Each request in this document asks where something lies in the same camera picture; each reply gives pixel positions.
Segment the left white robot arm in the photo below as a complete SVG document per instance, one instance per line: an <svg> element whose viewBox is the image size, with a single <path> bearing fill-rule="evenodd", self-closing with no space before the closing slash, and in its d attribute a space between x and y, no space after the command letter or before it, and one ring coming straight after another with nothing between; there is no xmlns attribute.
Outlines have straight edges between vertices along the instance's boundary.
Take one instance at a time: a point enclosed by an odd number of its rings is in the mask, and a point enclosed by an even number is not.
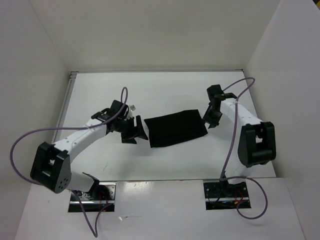
<svg viewBox="0 0 320 240"><path fill-rule="evenodd" d="M31 179L56 194L70 190L88 200L96 199L105 188L96 177L73 172L71 164L87 147L113 132L120 133L123 144L136 144L136 138L148 139L141 117L133 116L130 106L114 100L109 108L93 114L83 129L54 143L43 142L36 151Z"/></svg>

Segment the black skirt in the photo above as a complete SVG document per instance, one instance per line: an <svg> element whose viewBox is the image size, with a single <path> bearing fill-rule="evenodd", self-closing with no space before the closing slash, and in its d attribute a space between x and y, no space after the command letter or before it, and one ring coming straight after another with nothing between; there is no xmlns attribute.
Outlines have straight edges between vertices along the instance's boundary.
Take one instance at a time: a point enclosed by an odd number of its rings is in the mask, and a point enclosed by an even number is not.
<svg viewBox="0 0 320 240"><path fill-rule="evenodd" d="M151 148L168 147L208 134L197 109L183 110L144 120Z"/></svg>

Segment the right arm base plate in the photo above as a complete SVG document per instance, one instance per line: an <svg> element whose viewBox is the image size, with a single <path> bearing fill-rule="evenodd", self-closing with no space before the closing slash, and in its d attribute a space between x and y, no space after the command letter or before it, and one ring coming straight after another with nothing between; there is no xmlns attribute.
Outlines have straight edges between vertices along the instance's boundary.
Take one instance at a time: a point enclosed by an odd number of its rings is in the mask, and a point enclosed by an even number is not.
<svg viewBox="0 0 320 240"><path fill-rule="evenodd" d="M211 210L250 209L251 203L245 182L230 184L228 181L204 181L205 207Z"/></svg>

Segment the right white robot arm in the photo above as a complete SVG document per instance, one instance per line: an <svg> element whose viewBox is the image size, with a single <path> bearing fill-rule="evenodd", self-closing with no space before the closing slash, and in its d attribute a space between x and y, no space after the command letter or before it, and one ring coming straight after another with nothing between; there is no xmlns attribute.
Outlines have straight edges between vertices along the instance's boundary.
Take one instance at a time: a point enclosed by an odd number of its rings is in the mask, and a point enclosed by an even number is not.
<svg viewBox="0 0 320 240"><path fill-rule="evenodd" d="M253 167L276 158L275 126L254 116L235 94L223 92L219 84L211 85L206 91L209 103L203 121L210 129L217 127L223 116L233 123L231 142L237 145L237 157L232 160L232 155L227 154L228 164L223 165L219 180L220 193L229 197L251 175Z"/></svg>

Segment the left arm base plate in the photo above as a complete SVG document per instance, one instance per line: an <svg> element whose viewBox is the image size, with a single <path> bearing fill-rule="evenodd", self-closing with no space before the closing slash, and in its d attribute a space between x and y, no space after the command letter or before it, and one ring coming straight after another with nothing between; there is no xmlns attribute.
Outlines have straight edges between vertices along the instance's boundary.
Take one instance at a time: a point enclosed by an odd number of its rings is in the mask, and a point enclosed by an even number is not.
<svg viewBox="0 0 320 240"><path fill-rule="evenodd" d="M76 191L70 195L69 213L82 212L78 199L81 200L86 213L114 212L116 199L116 182L100 182L98 190L92 196L86 192Z"/></svg>

